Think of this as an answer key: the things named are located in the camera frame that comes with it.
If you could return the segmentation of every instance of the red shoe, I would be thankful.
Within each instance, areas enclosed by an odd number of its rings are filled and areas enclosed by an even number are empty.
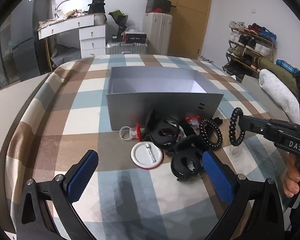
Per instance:
[[[258,35],[260,33],[260,30],[257,26],[249,25],[248,30],[254,35]]]

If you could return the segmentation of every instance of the human hand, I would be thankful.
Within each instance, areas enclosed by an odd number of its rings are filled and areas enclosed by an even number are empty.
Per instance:
[[[300,190],[298,182],[300,181],[300,172],[296,168],[297,157],[294,154],[289,153],[287,162],[287,173],[285,175],[285,181],[283,183],[284,193],[288,197],[293,197]]]

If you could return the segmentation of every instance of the white desk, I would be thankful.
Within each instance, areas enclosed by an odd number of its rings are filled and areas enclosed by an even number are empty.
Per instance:
[[[39,29],[39,40],[73,29],[79,29],[82,58],[106,54],[106,24],[95,26],[94,14],[67,19]]]

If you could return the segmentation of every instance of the wooden door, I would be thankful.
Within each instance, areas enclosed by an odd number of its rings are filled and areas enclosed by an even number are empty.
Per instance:
[[[169,55],[198,58],[208,22],[211,0],[172,0]]]

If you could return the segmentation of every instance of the open cardboard box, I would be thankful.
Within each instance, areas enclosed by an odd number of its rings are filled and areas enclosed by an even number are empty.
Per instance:
[[[222,97],[196,70],[157,66],[113,67],[106,94],[112,130],[137,123],[145,127],[153,110],[177,120],[211,118]]]

